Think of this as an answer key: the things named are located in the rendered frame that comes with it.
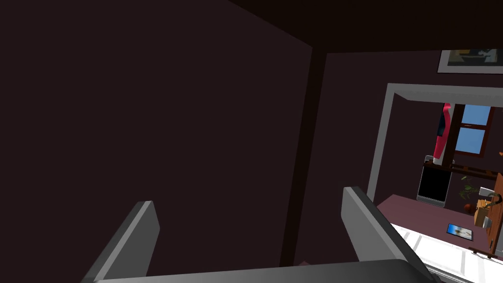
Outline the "small blue picture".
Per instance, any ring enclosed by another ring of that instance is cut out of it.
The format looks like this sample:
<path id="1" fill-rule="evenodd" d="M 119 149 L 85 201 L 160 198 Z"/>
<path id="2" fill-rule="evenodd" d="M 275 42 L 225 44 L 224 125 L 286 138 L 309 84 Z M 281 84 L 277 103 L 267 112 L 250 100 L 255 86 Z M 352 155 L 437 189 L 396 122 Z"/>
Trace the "small blue picture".
<path id="1" fill-rule="evenodd" d="M 473 241 L 473 231 L 461 226 L 448 224 L 447 233 L 469 241 Z"/>

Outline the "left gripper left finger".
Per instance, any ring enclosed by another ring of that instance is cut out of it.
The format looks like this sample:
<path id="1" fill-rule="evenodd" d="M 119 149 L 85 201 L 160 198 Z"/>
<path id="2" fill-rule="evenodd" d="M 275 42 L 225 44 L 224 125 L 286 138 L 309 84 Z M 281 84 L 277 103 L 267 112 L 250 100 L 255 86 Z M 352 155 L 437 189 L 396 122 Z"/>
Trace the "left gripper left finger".
<path id="1" fill-rule="evenodd" d="M 154 203 L 132 208 L 81 283 L 145 277 L 160 233 Z"/>

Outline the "brown framed window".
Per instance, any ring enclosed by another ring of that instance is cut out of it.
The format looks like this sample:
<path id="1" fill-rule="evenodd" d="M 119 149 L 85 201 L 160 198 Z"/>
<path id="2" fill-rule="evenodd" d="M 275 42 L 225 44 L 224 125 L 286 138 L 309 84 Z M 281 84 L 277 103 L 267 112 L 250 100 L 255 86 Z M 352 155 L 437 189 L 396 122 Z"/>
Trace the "brown framed window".
<path id="1" fill-rule="evenodd" d="M 459 123 L 455 153 L 482 158 L 489 140 L 495 109 L 490 106 L 466 105 Z"/>

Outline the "green potted plant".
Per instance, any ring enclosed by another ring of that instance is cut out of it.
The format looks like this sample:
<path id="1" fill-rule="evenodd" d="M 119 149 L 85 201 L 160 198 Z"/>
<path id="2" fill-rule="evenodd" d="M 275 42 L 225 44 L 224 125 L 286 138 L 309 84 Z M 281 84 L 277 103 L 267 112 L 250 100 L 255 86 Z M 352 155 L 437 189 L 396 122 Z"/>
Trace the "green potted plant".
<path id="1" fill-rule="evenodd" d="M 463 176 L 461 181 L 464 182 L 464 188 L 460 191 L 459 195 L 462 199 L 467 200 L 470 198 L 470 194 L 477 193 L 479 194 L 480 188 L 477 188 L 471 183 L 472 178 L 468 176 Z"/>

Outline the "black screen grey frame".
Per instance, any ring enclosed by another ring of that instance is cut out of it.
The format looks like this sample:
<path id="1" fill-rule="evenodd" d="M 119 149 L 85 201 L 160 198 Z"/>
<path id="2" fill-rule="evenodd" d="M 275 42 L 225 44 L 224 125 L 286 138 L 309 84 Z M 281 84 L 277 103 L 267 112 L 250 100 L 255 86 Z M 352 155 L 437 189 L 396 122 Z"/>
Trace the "black screen grey frame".
<path id="1" fill-rule="evenodd" d="M 416 200 L 444 208 L 452 171 L 439 167 L 433 164 L 433 156 L 425 156 Z"/>

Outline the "brown wooden furniture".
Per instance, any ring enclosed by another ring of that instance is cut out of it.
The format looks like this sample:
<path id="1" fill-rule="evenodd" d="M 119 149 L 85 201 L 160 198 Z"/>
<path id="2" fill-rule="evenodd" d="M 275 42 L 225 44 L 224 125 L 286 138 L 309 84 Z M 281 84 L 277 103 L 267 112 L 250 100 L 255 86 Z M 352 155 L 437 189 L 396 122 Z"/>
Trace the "brown wooden furniture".
<path id="1" fill-rule="evenodd" d="M 503 258 L 503 175 L 497 175 L 494 189 L 481 187 L 479 195 L 490 197 L 491 201 L 480 199 L 475 211 L 475 225 L 486 230 L 489 248 L 487 251 L 469 247 L 474 254 L 482 254 L 488 259 Z"/>

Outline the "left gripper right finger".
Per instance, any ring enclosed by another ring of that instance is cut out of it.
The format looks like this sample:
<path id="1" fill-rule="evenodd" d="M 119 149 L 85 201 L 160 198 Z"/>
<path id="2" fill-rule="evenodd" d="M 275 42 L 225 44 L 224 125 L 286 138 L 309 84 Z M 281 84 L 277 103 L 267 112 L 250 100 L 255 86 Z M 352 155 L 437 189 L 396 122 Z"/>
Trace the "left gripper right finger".
<path id="1" fill-rule="evenodd" d="M 344 187 L 341 219 L 368 283 L 443 283 L 359 187 Z"/>

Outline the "framed wall picture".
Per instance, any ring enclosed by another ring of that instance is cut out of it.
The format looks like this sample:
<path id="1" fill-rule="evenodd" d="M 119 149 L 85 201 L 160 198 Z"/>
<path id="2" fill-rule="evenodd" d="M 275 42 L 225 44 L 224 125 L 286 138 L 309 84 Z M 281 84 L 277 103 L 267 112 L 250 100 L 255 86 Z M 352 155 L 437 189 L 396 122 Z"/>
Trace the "framed wall picture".
<path id="1" fill-rule="evenodd" d="M 503 49 L 442 50 L 437 72 L 503 74 Z"/>

